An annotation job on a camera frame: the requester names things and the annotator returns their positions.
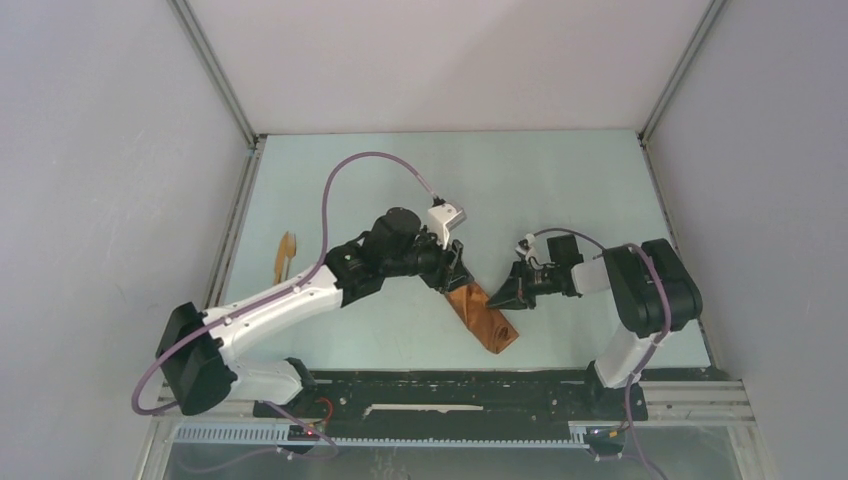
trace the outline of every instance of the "light blue table surface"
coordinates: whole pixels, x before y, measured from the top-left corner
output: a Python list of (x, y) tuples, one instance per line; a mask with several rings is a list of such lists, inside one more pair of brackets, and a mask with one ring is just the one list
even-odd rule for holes
[[(271, 136), (267, 140), (228, 279), (226, 301), (271, 286), (285, 231), (297, 235), (292, 275), (318, 257), (327, 175), (344, 158), (384, 151), (412, 163), (468, 220), (454, 234), (464, 261), (490, 294), (506, 279), (515, 243), (529, 231), (567, 226), (607, 246), (668, 237), (631, 131), (401, 133)], [(390, 207), (424, 218), (430, 198), (402, 167), (358, 160), (336, 177), (330, 246), (370, 229)], [(539, 242), (547, 258), (544, 241)], [(580, 241), (587, 257), (596, 253)], [(381, 292), (266, 339), (250, 356), (300, 358), (312, 369), (585, 368), (618, 324), (609, 292), (539, 297), (533, 311), (505, 311), (520, 337), (484, 350), (441, 295), (417, 277), (388, 279)], [(667, 340), (650, 367), (709, 365), (696, 322)]]

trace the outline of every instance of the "white panel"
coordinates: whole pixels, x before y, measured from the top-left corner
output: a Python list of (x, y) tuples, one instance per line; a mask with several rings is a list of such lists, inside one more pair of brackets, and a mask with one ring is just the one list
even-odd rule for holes
[(0, 9), (0, 477), (131, 478), (129, 395), (204, 299), (244, 141), (164, 0)]
[(640, 128), (708, 0), (192, 5), (264, 133)]
[(729, 2), (654, 138), (722, 366), (782, 478), (845, 478), (848, 2)]
[[(292, 271), (315, 261), (327, 175), (348, 155), (392, 152), (465, 208), (452, 232), (480, 286), (493, 293), (529, 231), (568, 226), (615, 246), (668, 235), (636, 136), (628, 131), (273, 136), (268, 139), (232, 265), (227, 302), (271, 285), (285, 231), (297, 235)], [(339, 173), (329, 198), (329, 244), (370, 229), (402, 206), (423, 216), (430, 198), (403, 168), (366, 158)], [(586, 255), (595, 247), (580, 241)], [(544, 258), (547, 247), (537, 242)], [(316, 369), (586, 368), (620, 323), (609, 292), (549, 295), (534, 311), (504, 311), (521, 334), (499, 355), (483, 349), (441, 295), (419, 278), (387, 279), (375, 295), (269, 336), (251, 352), (293, 356)], [(709, 364), (696, 323), (668, 339), (652, 367)]]

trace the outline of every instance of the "brown fabric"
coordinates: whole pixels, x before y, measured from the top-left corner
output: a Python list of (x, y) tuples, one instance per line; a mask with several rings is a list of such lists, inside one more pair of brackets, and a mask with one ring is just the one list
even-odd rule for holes
[(518, 331), (500, 310), (489, 310), (489, 296), (474, 282), (445, 294), (462, 323), (492, 353), (501, 353), (518, 338)]

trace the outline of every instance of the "metal beam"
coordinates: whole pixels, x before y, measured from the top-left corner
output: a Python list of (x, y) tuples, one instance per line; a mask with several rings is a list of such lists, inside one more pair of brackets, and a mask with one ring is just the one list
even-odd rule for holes
[(669, 102), (671, 102), (671, 99), (674, 98), (674, 94), (677, 93), (680, 83), (686, 77), (686, 73), (694, 63), (698, 52), (700, 52), (701, 47), (704, 44), (704, 40), (706, 40), (707, 35), (716, 24), (716, 20), (724, 9), (724, 6), (727, 5), (727, 2), (728, 0), (710, 1), (710, 5), (704, 12), (704, 16), (701, 17), (701, 21), (698, 22), (698, 26), (695, 28), (695, 33), (693, 33), (692, 38), (689, 39), (689, 44), (686, 45), (683, 55), (681, 55), (680, 60), (678, 60), (677, 65), (674, 67), (674, 71), (671, 73), (671, 78), (668, 79), (668, 83), (666, 83), (665, 88), (660, 94), (660, 98), (654, 105), (653, 110), (651, 110), (651, 114), (648, 115), (648, 120), (645, 122), (645, 126), (639, 133), (643, 144), (648, 144), (651, 141), (651, 137), (654, 135), (657, 125), (659, 125), (660, 120), (665, 114)]
[(253, 127), (250, 126), (250, 122), (247, 120), (247, 115), (245, 115), (244, 110), (241, 108), (241, 104), (239, 104), (238, 98), (236, 97), (235, 91), (233, 91), (233, 86), (230, 85), (229, 80), (227, 80), (227, 76), (224, 74), (224, 69), (221, 67), (221, 63), (215, 56), (215, 52), (209, 44), (209, 39), (206, 38), (206, 34), (200, 27), (200, 22), (197, 21), (197, 17), (194, 14), (194, 10), (191, 8), (191, 5), (189, 5), (189, 1), (168, 0), (168, 3), (171, 4), (171, 7), (174, 9), (174, 14), (185, 29), (189, 41), (191, 41), (195, 52), (197, 52), (197, 56), (200, 58), (200, 62), (203, 64), (203, 68), (206, 70), (206, 73), (209, 74), (209, 79), (221, 95), (221, 99), (224, 100), (224, 103), (230, 110), (230, 114), (232, 114), (233, 119), (238, 124), (239, 129), (241, 129), (245, 141), (248, 146), (253, 148), (256, 144), (256, 132), (253, 130)]

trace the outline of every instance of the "gray wall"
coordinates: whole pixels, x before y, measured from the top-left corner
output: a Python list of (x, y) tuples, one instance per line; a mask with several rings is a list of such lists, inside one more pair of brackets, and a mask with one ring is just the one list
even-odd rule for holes
[(129, 478), (245, 145), (165, 0), (0, 7), (0, 477)]
[(848, 2), (731, 1), (651, 149), (723, 366), (787, 479), (844, 478)]

